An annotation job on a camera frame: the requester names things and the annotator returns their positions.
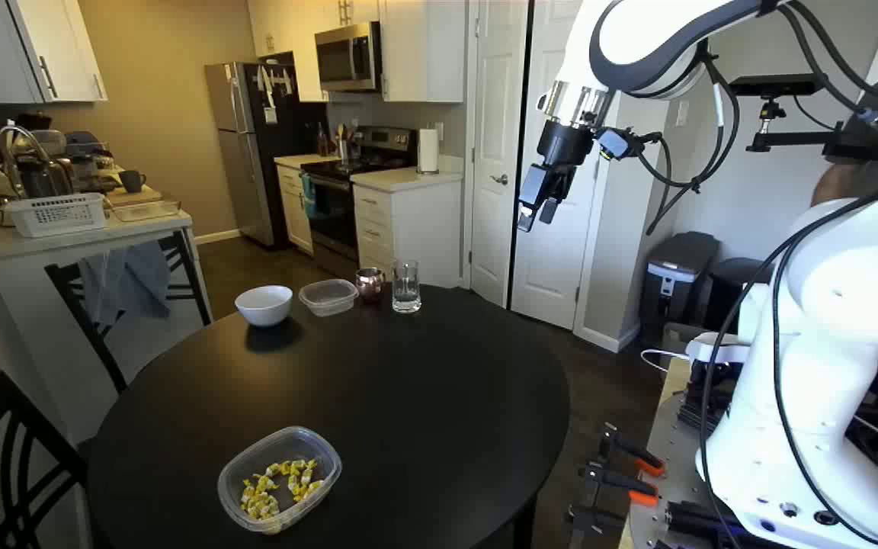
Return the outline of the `black wooden chair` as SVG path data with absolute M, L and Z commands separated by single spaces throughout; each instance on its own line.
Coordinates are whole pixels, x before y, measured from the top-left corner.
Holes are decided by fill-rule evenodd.
M 38 529 L 86 486 L 87 461 L 22 389 L 0 371 L 0 549 L 44 549 Z
M 174 301 L 192 301 L 198 309 L 202 323 L 208 326 L 212 321 L 209 303 L 202 289 L 193 251 L 184 232 L 175 230 L 170 236 L 157 240 L 160 242 L 168 268 L 171 271 L 168 282 L 168 305 L 170 306 L 170 303 Z M 69 309 L 77 326 L 83 331 L 88 344 L 100 358 L 115 392 L 124 392 L 127 388 L 127 380 L 111 349 L 107 346 L 107 337 L 118 321 L 128 313 L 119 313 L 112 326 L 103 327 L 101 324 L 93 323 L 86 312 L 83 283 L 77 263 L 46 265 L 44 270 L 46 277 L 58 291 L 60 299 Z

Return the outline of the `clear plastic lunch box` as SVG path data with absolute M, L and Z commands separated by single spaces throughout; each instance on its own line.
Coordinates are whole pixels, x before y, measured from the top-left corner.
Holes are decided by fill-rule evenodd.
M 297 459 L 317 461 L 316 477 L 325 482 L 321 490 L 298 503 L 294 503 L 289 494 L 281 494 L 281 514 L 271 520 L 251 520 L 239 508 L 243 480 L 264 473 L 272 463 Z M 266 435 L 231 459 L 217 479 L 217 495 L 223 510 L 240 527 L 254 534 L 278 535 L 303 520 L 320 504 L 331 492 L 342 469 L 341 458 L 330 442 L 310 429 L 290 426 Z

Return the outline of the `copper mug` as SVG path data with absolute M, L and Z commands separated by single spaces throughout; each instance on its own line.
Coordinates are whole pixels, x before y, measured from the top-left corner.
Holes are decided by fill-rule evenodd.
M 355 272 L 354 285 L 357 288 L 359 298 L 364 303 L 380 302 L 384 284 L 386 284 L 386 274 L 380 268 L 359 268 Z

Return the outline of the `clear drinking glass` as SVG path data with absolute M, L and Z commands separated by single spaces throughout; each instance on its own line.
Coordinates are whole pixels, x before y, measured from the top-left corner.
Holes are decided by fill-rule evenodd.
M 393 310 L 397 313 L 417 313 L 421 309 L 419 265 L 414 260 L 396 260 L 393 263 Z

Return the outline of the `person's forearm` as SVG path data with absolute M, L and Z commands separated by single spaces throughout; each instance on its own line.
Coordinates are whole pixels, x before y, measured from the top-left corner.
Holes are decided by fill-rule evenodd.
M 834 163 L 816 183 L 811 205 L 864 197 L 875 191 L 878 191 L 878 162 Z

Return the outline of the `kitchen tap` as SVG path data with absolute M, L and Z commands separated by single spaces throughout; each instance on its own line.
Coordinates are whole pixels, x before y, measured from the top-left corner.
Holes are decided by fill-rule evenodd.
M 3 170 L 20 198 L 52 197 L 50 157 L 27 129 L 7 124 L 0 129 Z

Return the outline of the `steel refrigerator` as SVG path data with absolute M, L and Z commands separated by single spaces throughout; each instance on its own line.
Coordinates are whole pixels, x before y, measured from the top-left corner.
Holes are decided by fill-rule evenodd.
M 286 248 L 275 159 L 316 153 L 326 108 L 302 100 L 289 53 L 206 65 L 204 75 L 237 229 L 258 246 Z

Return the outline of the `clear glass dish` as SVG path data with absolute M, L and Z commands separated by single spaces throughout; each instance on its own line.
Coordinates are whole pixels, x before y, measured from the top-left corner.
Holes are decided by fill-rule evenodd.
M 111 213 L 120 222 L 135 223 L 171 217 L 181 211 L 180 201 L 151 201 L 131 205 L 121 205 L 111 208 Z

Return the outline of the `white drawer cabinet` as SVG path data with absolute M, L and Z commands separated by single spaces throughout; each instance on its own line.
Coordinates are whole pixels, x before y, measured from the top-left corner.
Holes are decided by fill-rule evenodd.
M 415 261 L 423 284 L 461 282 L 461 174 L 414 167 L 352 176 L 358 264 L 390 277 Z

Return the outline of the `grey cloth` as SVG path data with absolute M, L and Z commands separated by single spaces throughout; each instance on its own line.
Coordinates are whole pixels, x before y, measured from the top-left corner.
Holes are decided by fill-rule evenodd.
M 115 324 L 119 313 L 168 317 L 171 271 L 159 240 L 90 255 L 77 261 L 85 310 L 93 323 Z

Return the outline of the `steel microwave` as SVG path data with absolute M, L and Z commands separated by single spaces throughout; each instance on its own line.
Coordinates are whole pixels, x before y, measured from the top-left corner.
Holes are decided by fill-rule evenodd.
M 381 91 L 380 22 L 366 21 L 315 34 L 321 89 L 328 92 Z

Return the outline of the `white plastic basket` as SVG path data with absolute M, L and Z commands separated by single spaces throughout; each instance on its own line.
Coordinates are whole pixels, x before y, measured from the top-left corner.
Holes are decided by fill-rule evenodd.
M 107 216 L 104 214 L 104 205 L 103 194 L 81 192 L 62 197 L 11 201 L 3 210 L 25 239 L 42 239 L 105 228 Z

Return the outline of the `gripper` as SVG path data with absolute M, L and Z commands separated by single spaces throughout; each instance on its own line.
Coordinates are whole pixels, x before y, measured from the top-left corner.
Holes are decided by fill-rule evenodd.
M 594 143 L 594 132 L 548 120 L 541 132 L 539 163 L 527 167 L 518 201 L 516 229 L 529 233 L 536 222 L 552 223 L 558 206 L 568 197 L 576 169 Z

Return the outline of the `heap of yellow candy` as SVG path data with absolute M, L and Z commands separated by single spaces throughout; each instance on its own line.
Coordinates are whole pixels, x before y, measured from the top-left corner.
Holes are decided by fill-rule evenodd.
M 317 479 L 316 472 L 315 459 L 272 463 L 264 473 L 243 480 L 239 508 L 251 520 L 274 519 L 281 514 L 281 494 L 289 494 L 293 502 L 298 503 L 321 490 L 325 482 Z

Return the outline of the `black steel stove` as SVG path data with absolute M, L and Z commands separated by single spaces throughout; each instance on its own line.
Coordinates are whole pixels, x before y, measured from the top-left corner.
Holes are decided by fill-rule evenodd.
M 359 269 L 354 209 L 355 175 L 403 169 L 417 162 L 418 132 L 407 128 L 359 126 L 338 140 L 339 159 L 303 163 L 304 213 L 313 258 L 337 278 Z

